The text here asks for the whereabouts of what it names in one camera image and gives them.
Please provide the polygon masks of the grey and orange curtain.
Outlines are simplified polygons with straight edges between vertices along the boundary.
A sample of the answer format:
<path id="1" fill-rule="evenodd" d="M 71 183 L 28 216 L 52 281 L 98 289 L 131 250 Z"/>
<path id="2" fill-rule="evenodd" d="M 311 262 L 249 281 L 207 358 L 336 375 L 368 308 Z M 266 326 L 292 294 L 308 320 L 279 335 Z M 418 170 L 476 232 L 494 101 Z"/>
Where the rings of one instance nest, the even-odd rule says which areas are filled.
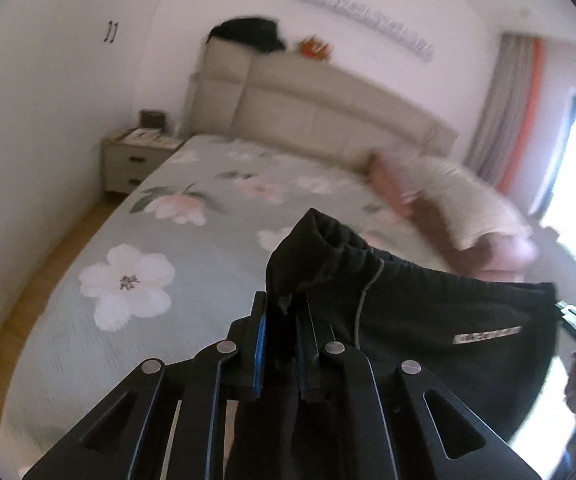
<path id="1" fill-rule="evenodd" d="M 465 166 L 509 192 L 528 147 L 541 96 L 544 40 L 505 34 Z"/>

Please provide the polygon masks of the pink folded quilt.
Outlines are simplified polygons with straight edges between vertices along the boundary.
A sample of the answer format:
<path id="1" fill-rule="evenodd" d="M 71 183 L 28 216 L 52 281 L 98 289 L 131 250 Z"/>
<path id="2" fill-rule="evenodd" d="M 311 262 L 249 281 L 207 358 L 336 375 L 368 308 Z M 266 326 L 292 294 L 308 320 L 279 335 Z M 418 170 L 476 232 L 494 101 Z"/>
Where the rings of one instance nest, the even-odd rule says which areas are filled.
<path id="1" fill-rule="evenodd" d="M 484 234 L 474 246 L 460 250 L 453 244 L 448 225 L 432 200 L 419 196 L 410 204 L 410 210 L 408 220 L 457 275 L 520 283 L 524 269 L 538 258 L 538 248 L 530 237 L 496 233 Z"/>

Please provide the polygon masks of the beige padded headboard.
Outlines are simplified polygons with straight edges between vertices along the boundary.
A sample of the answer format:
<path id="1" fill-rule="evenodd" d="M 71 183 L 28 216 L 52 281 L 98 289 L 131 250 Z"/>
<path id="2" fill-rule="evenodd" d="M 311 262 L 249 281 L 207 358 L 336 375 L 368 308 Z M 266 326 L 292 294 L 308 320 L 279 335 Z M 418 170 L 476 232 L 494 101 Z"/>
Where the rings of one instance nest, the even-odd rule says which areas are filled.
<path id="1" fill-rule="evenodd" d="M 258 142 L 355 172 L 376 148 L 446 156 L 457 134 L 402 96 L 297 53 L 214 38 L 194 77 L 188 132 Z"/>

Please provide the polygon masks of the white bedside table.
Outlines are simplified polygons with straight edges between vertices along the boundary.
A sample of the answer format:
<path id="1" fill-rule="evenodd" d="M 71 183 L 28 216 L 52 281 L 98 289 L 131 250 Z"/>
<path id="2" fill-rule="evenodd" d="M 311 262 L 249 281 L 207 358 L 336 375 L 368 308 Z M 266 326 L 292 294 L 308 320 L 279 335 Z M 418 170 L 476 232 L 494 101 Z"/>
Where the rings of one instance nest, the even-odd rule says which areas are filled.
<path id="1" fill-rule="evenodd" d="M 136 128 L 102 140 L 102 180 L 106 193 L 131 194 L 183 144 L 161 129 Z"/>

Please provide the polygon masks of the pink striped folded blanket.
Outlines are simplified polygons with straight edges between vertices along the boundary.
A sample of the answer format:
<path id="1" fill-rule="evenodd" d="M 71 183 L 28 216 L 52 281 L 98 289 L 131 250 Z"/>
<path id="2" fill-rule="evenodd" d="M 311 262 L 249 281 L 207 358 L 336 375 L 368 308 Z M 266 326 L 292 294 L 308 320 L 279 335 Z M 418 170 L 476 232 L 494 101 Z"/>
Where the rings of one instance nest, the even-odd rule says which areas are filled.
<path id="1" fill-rule="evenodd" d="M 368 180 L 373 191 L 398 217 L 410 218 L 420 188 L 401 157 L 390 151 L 374 151 L 368 163 Z"/>

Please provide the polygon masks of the small dark clock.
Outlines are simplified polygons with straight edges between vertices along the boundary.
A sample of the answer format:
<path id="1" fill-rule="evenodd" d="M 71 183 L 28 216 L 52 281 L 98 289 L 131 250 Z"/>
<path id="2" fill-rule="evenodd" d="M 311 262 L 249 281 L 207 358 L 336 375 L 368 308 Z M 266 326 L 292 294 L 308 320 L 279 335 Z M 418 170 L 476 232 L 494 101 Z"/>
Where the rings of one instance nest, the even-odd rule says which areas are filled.
<path id="1" fill-rule="evenodd" d="M 140 128 L 163 130 L 166 128 L 166 112 L 163 110 L 140 110 L 138 123 Z"/>

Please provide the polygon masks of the silver wall decoration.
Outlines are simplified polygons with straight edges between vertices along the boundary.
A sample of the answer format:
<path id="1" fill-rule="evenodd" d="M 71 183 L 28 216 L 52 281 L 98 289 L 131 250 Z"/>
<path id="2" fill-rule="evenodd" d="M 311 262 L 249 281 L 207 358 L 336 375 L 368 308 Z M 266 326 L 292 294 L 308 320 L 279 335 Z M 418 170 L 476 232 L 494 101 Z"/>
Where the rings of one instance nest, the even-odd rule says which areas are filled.
<path id="1" fill-rule="evenodd" d="M 401 21 L 358 0 L 296 0 L 309 6 L 316 6 L 333 14 L 358 23 L 378 35 L 394 42 L 399 47 L 416 56 L 418 60 L 429 63 L 434 58 L 434 45 L 419 32 L 409 28 Z"/>

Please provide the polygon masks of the orange plush toy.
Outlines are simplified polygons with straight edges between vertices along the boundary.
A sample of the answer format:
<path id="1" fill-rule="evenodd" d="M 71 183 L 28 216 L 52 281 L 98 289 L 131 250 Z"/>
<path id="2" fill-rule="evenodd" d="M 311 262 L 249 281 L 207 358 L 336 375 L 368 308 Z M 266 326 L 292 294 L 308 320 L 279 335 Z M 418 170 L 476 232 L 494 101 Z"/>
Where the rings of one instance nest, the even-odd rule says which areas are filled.
<path id="1" fill-rule="evenodd" d="M 329 62 L 332 47 L 329 42 L 320 40 L 317 36 L 311 36 L 297 42 L 297 51 L 305 58 Z"/>

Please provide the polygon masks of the black hooded long coat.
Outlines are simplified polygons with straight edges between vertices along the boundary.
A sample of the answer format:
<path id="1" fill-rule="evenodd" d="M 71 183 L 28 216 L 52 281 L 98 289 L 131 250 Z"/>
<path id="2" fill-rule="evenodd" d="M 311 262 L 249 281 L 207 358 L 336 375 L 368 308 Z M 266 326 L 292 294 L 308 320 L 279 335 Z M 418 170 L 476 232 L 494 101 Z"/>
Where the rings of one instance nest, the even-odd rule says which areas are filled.
<path id="1" fill-rule="evenodd" d="M 263 387 L 231 479 L 531 479 L 509 440 L 554 355 L 556 289 L 430 270 L 308 211 L 268 260 Z M 301 400 L 297 315 L 328 323 L 322 400 Z"/>

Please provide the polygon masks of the cream dotted pillow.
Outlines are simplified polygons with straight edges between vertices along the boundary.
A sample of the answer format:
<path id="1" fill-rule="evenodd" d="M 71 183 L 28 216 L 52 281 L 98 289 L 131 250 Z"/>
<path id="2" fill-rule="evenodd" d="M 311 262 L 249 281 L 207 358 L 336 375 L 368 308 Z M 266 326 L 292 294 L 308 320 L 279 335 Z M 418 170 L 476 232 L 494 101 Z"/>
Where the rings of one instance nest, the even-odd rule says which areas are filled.
<path id="1" fill-rule="evenodd" d="M 458 250 L 474 247 L 486 234 L 532 235 L 530 224 L 508 198 L 456 162 L 422 155 L 405 167 L 425 198 L 438 207 Z"/>

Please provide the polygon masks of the floral quilted bed cover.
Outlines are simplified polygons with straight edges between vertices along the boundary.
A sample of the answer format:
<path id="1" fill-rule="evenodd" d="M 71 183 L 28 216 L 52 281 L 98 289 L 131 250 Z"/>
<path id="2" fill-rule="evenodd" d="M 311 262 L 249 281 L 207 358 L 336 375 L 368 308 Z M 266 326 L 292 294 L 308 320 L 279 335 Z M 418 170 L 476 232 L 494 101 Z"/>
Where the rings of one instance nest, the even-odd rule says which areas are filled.
<path id="1" fill-rule="evenodd" d="M 177 362 L 250 312 L 268 258 L 310 209 L 373 247 L 445 263 L 368 183 L 373 152 L 330 162 L 194 136 L 110 216 L 50 296 L 16 365 L 0 476 L 21 478 L 139 362 Z"/>

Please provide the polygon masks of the white wardrobe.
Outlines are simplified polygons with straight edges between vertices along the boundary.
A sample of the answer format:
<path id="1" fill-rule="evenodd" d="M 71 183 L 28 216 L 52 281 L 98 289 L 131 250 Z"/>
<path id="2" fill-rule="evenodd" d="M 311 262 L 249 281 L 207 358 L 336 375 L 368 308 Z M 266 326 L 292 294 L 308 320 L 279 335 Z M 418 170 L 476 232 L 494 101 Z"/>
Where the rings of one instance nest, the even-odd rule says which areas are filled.
<path id="1" fill-rule="evenodd" d="M 0 0 L 0 326 L 100 191 L 158 0 Z"/>

